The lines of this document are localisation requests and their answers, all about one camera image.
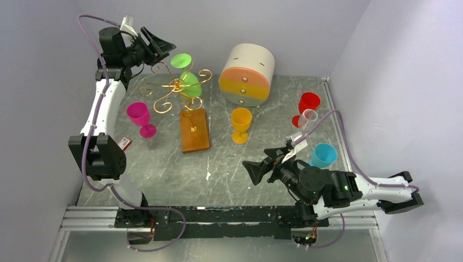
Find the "green plastic wine glass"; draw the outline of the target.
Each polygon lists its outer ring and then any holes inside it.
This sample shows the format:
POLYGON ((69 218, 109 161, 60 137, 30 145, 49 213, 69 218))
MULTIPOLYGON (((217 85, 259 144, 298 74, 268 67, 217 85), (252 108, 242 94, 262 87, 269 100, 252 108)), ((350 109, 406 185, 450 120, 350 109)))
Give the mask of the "green plastic wine glass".
POLYGON ((182 74, 179 77, 181 92, 189 98, 200 97, 202 92, 198 78, 194 73, 191 73, 193 63, 193 57, 187 53, 177 54, 170 61, 172 67, 182 69, 182 74))

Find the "orange plastic wine glass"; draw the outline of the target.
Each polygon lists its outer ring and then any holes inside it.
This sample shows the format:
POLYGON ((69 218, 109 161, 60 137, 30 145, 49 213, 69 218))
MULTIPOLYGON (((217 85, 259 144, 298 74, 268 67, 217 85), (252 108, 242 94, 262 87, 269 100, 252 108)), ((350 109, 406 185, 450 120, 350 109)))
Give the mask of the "orange plastic wine glass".
POLYGON ((234 131, 232 140, 237 144, 244 144, 248 140, 248 129, 251 125, 252 113, 247 108, 237 108, 231 113, 234 131))

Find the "magenta plastic wine glass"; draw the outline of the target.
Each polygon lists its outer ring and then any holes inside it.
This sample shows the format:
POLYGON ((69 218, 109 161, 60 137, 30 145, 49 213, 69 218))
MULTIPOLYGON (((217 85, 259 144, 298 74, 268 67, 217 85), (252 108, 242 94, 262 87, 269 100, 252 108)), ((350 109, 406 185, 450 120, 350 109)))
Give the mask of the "magenta plastic wine glass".
POLYGON ((147 105, 143 102, 134 102, 126 110, 130 120, 140 127, 140 135, 143 138, 151 138, 156 132, 156 126, 150 123, 151 115, 147 105))

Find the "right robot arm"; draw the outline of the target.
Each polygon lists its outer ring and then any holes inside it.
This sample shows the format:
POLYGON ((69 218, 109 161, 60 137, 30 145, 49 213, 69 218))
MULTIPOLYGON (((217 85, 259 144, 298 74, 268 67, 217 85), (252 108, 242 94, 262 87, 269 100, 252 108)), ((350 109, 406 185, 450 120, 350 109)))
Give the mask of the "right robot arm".
POLYGON ((297 159, 293 148, 266 148, 261 162, 242 164, 254 185, 270 173, 268 183, 280 181, 297 197, 291 215, 277 214, 277 222, 302 228, 322 224, 331 216, 362 210, 381 210, 387 215, 423 206, 409 172, 389 178, 370 178, 349 171, 330 171, 297 159))

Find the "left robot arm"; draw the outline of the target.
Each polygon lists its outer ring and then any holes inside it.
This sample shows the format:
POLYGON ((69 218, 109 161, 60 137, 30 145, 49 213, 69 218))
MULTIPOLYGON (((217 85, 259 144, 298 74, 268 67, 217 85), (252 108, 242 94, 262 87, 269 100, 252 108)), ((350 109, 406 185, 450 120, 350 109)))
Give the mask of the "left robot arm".
POLYGON ((125 175, 127 158, 113 139, 122 98, 132 78, 132 68, 153 66, 169 56, 176 45, 153 35, 106 27, 99 31, 102 52, 97 60, 96 93, 92 108, 79 135, 68 140, 69 149, 84 177, 95 192, 109 190, 118 201, 116 225, 146 227, 155 219, 145 195, 125 175))

